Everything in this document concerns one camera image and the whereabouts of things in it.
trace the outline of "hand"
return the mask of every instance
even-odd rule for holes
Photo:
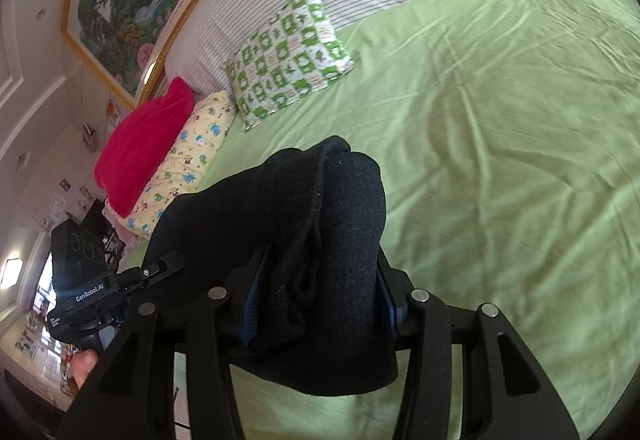
[[[76,380],[78,388],[82,388],[86,378],[97,363],[98,354],[93,350],[74,353],[74,356],[71,359],[71,374]]]

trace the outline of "folded black garment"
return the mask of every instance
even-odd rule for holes
[[[197,194],[178,196],[143,265],[180,250],[186,268],[162,294],[189,302],[223,284],[261,244],[274,265],[249,353],[231,361],[308,394],[367,393],[398,376],[376,318],[376,260],[385,226],[378,164],[332,136],[284,149]]]

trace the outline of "red pillow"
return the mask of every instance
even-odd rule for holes
[[[194,105],[189,85],[176,77],[164,97],[131,112],[113,132],[95,165],[94,178],[107,191],[118,216],[129,216]]]

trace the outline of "pink flower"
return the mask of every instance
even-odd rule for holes
[[[149,62],[149,59],[151,59],[151,54],[154,51],[154,46],[155,45],[153,43],[144,43],[138,49],[138,66],[140,67],[141,70]]]

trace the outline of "silver screw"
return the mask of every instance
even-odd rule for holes
[[[138,313],[144,316],[151,315],[155,311],[156,305],[151,302],[142,303],[142,305],[138,307]]]
[[[429,292],[421,288],[416,288],[411,292],[411,298],[420,303],[424,303],[429,300]]]
[[[482,305],[482,313],[487,317],[496,317],[500,311],[496,305],[492,303],[484,303]]]
[[[215,286],[207,292],[211,299],[224,299],[226,297],[226,288],[223,286]]]

